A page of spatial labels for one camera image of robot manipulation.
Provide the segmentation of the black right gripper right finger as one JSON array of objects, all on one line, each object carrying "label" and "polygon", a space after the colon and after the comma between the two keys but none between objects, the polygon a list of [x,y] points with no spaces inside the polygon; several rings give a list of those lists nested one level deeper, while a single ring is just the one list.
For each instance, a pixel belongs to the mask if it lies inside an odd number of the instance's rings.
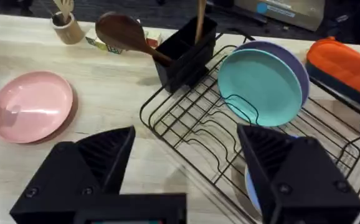
[{"label": "black right gripper right finger", "polygon": [[360,198],[319,140],[238,124],[264,223],[354,223]]}]

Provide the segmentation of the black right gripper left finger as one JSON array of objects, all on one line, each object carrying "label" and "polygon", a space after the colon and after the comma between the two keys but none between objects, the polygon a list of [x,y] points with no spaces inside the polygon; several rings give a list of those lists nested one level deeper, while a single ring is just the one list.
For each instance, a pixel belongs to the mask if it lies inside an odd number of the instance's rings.
[{"label": "black right gripper left finger", "polygon": [[16,223],[72,223],[82,199],[120,193],[134,126],[53,146],[9,214]]}]

